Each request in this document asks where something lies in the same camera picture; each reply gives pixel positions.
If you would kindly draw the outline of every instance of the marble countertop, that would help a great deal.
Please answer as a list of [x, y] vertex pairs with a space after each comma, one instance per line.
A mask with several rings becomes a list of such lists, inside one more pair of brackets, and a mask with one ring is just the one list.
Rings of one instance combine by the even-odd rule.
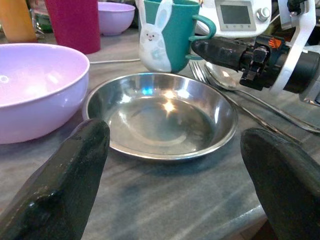
[[[52, 35], [48, 43], [54, 43]], [[101, 50], [90, 61], [138, 58], [138, 31], [101, 37]], [[116, 77], [147, 72], [141, 62], [92, 65], [89, 90]], [[192, 77], [187, 66], [180, 74]], [[247, 91], [294, 116], [320, 125], [320, 108], [283, 92]], [[319, 137], [287, 122], [259, 104], [227, 93], [270, 124], [295, 136], [320, 163]], [[82, 121], [80, 110], [62, 127], [39, 139], [0, 145], [0, 212], [27, 178]], [[224, 147], [180, 164], [148, 163], [110, 150], [83, 240], [220, 240], [266, 218], [240, 154], [240, 135], [259, 127], [239, 112], [238, 129]]]

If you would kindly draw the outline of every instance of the magenta cup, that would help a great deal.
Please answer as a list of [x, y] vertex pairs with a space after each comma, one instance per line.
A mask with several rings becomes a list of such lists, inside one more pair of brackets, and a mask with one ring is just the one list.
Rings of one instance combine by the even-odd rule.
[[97, 0], [45, 0], [57, 44], [84, 54], [100, 50]]

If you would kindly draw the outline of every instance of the pink bowl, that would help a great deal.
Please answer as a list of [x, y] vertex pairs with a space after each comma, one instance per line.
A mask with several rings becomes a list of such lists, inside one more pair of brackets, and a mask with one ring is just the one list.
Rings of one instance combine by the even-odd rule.
[[135, 7], [116, 2], [98, 2], [100, 33], [119, 35], [127, 30], [135, 16]]
[[88, 88], [89, 60], [60, 45], [0, 45], [0, 144], [39, 138], [66, 123]]

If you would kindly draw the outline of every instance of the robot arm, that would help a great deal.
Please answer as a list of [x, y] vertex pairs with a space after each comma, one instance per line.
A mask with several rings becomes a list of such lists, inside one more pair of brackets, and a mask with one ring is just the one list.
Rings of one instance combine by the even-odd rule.
[[193, 42], [192, 49], [210, 63], [243, 72], [244, 86], [269, 88], [274, 95], [286, 90], [320, 106], [320, 48], [305, 47], [316, 25], [315, 0], [278, 0], [278, 5], [282, 29], [295, 27], [290, 42], [267, 35], [254, 43], [214, 37]]

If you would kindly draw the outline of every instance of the bunny print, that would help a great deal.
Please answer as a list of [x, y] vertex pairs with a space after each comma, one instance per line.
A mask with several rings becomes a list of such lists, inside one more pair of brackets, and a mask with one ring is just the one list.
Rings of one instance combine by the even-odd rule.
[[167, 55], [162, 31], [170, 19], [173, 0], [161, 1], [154, 24], [146, 22], [144, 0], [138, 2], [141, 22], [139, 57], [150, 71], [171, 72], [171, 63]]

